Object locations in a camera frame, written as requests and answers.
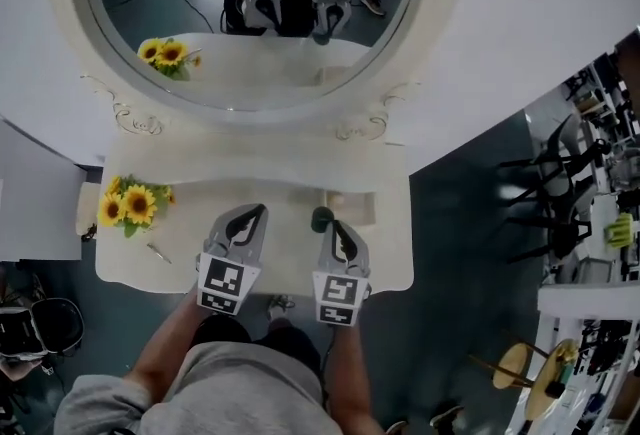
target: black shorts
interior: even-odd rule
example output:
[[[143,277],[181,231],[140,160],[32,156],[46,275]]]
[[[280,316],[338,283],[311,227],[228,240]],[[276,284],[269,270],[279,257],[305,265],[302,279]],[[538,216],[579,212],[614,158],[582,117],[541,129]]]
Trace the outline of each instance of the black shorts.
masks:
[[[240,5],[242,0],[224,0],[227,17],[227,33],[230,35],[262,35],[264,28],[248,28],[244,23]],[[278,34],[282,37],[306,38],[313,31],[316,13],[313,0],[281,0],[282,25]]]
[[[249,333],[234,318],[214,314],[200,324],[191,342],[191,348],[197,344],[211,343],[214,341],[253,343],[279,351],[302,362],[314,372],[320,379],[320,383],[322,383],[320,354],[307,334],[299,328],[293,326],[276,328],[262,339],[251,341]]]

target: shoe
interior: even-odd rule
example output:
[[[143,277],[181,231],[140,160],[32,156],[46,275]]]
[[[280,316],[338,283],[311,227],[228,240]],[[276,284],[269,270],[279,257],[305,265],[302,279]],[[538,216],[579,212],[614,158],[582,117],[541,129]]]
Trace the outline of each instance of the shoe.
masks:
[[[453,426],[454,421],[458,418],[458,416],[462,413],[463,410],[464,410],[464,407],[461,407],[460,405],[452,406],[451,408],[448,408],[441,414],[434,416],[429,422],[429,424],[431,425],[432,428],[436,430],[442,426],[447,426],[447,425]]]
[[[407,421],[397,421],[389,426],[385,433],[387,435],[401,435],[402,430],[404,430],[404,428],[406,428],[407,426],[409,426],[409,423]]]
[[[369,9],[370,12],[377,16],[384,17],[387,13],[382,10],[380,6],[380,0],[360,0],[362,4]]]
[[[292,297],[289,295],[275,295],[271,297],[269,301],[269,308],[267,309],[267,318],[269,323],[274,319],[286,318],[287,311],[293,309],[296,306]]]

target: mirror frame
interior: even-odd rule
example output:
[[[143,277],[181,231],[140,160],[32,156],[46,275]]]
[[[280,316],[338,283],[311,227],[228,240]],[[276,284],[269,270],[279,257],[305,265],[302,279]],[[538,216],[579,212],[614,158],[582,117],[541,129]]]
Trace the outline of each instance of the mirror frame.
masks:
[[[117,94],[152,109],[157,105],[149,101],[157,101],[208,123],[282,127],[358,113],[399,84],[410,82],[445,27],[455,0],[402,0],[383,36],[339,80],[327,88],[317,87],[314,92],[317,95],[310,96],[309,102],[260,111],[205,106],[176,92],[177,82],[146,66],[124,42],[102,0],[51,0],[51,3],[63,33],[89,74]]]

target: white cabinet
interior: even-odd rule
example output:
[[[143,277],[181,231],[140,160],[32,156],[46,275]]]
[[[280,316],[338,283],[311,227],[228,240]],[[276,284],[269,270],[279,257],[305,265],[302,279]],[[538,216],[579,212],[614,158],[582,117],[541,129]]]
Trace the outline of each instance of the white cabinet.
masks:
[[[86,172],[0,121],[0,261],[80,259]]]

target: gray t-shirt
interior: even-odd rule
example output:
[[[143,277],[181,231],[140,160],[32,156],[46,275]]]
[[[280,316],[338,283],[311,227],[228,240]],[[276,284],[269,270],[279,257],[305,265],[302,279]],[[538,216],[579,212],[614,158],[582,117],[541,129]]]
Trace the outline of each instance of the gray t-shirt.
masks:
[[[320,381],[304,364],[263,346],[191,349],[163,403],[140,385],[82,376],[60,405],[55,435],[339,435],[323,410]]]

